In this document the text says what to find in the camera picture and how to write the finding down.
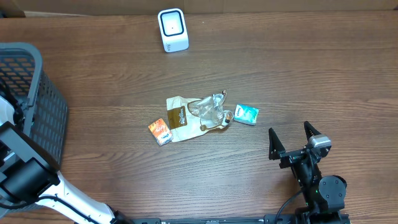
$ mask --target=small package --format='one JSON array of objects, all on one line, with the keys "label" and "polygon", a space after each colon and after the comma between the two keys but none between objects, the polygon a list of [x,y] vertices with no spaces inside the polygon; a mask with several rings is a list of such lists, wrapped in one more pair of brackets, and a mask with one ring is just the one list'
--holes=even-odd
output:
[{"label": "small package", "polygon": [[151,133],[155,136],[157,143],[160,146],[168,143],[173,139],[173,135],[170,132],[167,124],[164,122],[162,118],[158,119],[157,121],[153,122],[151,125],[148,126]]},{"label": "small package", "polygon": [[183,141],[225,128],[233,119],[232,111],[223,110],[226,90],[218,94],[198,98],[175,96],[167,99],[167,116],[173,134],[173,142]]},{"label": "small package", "polygon": [[234,120],[244,124],[256,125],[259,110],[246,105],[236,105]]}]

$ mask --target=robotic arm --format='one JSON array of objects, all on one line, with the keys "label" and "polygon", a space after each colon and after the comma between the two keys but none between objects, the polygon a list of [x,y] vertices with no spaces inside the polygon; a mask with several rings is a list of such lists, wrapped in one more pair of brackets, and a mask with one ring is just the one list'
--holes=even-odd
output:
[{"label": "robotic arm", "polygon": [[0,167],[0,195],[17,205],[3,205],[18,209],[36,203],[54,209],[80,224],[301,224],[349,223],[348,215],[340,215],[344,208],[346,182],[338,176],[322,177],[317,166],[330,148],[330,139],[305,123],[308,144],[286,152],[272,128],[269,130],[269,159],[280,159],[280,168],[291,167],[303,193],[307,207],[298,208],[295,215],[264,218],[160,220],[158,218],[128,219],[121,212],[97,202],[72,186],[60,173],[57,162],[38,144],[21,133],[10,122],[0,126],[0,141],[6,148]]}]

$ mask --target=white square device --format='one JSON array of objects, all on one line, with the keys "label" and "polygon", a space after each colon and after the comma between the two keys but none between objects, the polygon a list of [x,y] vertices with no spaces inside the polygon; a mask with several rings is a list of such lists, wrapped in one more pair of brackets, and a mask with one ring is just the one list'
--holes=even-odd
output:
[{"label": "white square device", "polygon": [[164,50],[176,52],[189,47],[188,32],[181,9],[166,9],[157,15]]}]

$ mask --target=wooden surface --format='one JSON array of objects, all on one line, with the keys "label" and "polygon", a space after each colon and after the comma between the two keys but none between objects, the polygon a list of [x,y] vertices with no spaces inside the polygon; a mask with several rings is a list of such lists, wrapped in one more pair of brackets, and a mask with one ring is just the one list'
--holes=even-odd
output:
[{"label": "wooden surface", "polygon": [[[329,135],[323,175],[348,182],[353,223],[398,219],[398,13],[305,12],[186,16],[190,48],[166,54],[155,16],[7,19],[1,42],[30,42],[70,105],[62,172],[130,217],[248,217],[275,213],[298,187],[268,160],[267,130],[287,149],[303,122]],[[148,125],[166,98],[228,89],[226,109],[260,109],[159,147]],[[286,212],[303,205],[298,199]],[[0,223],[71,223],[48,209]]]}]

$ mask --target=brown label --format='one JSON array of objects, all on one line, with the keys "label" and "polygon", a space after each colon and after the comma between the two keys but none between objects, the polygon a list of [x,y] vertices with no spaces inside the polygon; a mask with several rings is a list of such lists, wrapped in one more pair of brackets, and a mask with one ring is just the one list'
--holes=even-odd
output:
[{"label": "brown label", "polygon": [[170,129],[179,128],[187,125],[185,106],[168,110],[167,116],[169,117]]}]

